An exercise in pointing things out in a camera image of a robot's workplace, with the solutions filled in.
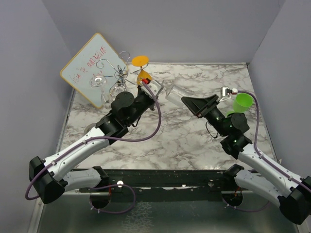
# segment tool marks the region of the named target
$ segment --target metal wire puzzle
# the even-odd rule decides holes
[[[110,63],[110,61],[107,60],[107,59],[100,59],[100,60],[98,60],[98,61],[96,62],[96,67],[97,67],[97,68],[103,69],[103,68],[105,67],[105,65],[104,65],[104,61],[105,61],[106,63],[108,63],[108,64],[115,70],[114,75],[101,75],[100,77],[105,77],[105,78],[107,78],[107,77],[115,77],[119,82],[121,82],[121,83],[123,83],[123,84],[125,84],[125,81],[127,81],[127,82],[129,82],[129,83],[131,83],[131,84],[133,84],[133,85],[137,85],[136,83],[133,83],[133,82],[127,80],[127,79],[126,79],[127,76],[128,76],[129,74],[133,74],[133,73],[136,73],[136,72],[138,72],[138,71],[141,71],[141,70],[145,69],[145,68],[149,65],[149,63],[147,63],[144,67],[140,67],[140,69],[135,70],[135,71],[129,73],[129,72],[128,72],[127,70],[125,70],[125,69],[126,69],[126,67],[127,67],[128,61],[130,60],[130,53],[127,52],[127,51],[122,51],[122,52],[119,53],[119,58],[122,59],[122,60],[125,60],[125,58],[126,58],[126,63],[125,63],[125,66],[124,66],[123,68],[122,68],[120,65],[118,65],[117,68],[115,68],[115,67]]]

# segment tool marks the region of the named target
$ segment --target red clip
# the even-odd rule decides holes
[[[145,84],[148,84],[148,80],[146,79],[142,79],[141,81],[144,82]]]

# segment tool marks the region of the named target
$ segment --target whiteboard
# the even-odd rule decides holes
[[[109,60],[115,68],[118,65],[122,68],[125,66],[124,61],[119,58],[119,55],[104,37],[96,33],[60,71],[60,76],[96,108],[102,107],[102,92],[100,89],[91,87],[91,78],[96,75],[114,75],[116,72],[106,61],[103,61],[103,68],[97,68],[96,62],[100,59]],[[116,83],[117,78],[106,77],[106,79],[104,91],[109,92],[110,88]]]

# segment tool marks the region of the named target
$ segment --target orange disc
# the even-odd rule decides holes
[[[149,62],[149,58],[146,56],[134,57],[132,60],[132,65],[135,67],[142,67]]]

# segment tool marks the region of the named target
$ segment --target glass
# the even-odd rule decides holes
[[[125,85],[124,80],[119,80],[110,88],[110,95],[114,99],[119,93],[121,93],[123,91],[128,91],[128,88]]]
[[[95,76],[95,77],[91,78],[91,80],[90,80],[91,87],[93,87],[95,89],[100,89],[102,92],[101,100],[102,100],[103,107],[106,109],[110,109],[112,99],[110,97],[110,94],[106,93],[104,91],[104,84],[106,82],[107,82],[107,79],[103,76]]]
[[[172,85],[166,90],[166,96],[165,98],[172,102],[173,104],[177,105],[178,107],[185,106],[184,103],[181,101],[181,98],[184,96],[190,96],[191,94],[182,89],[181,87],[177,85]]]

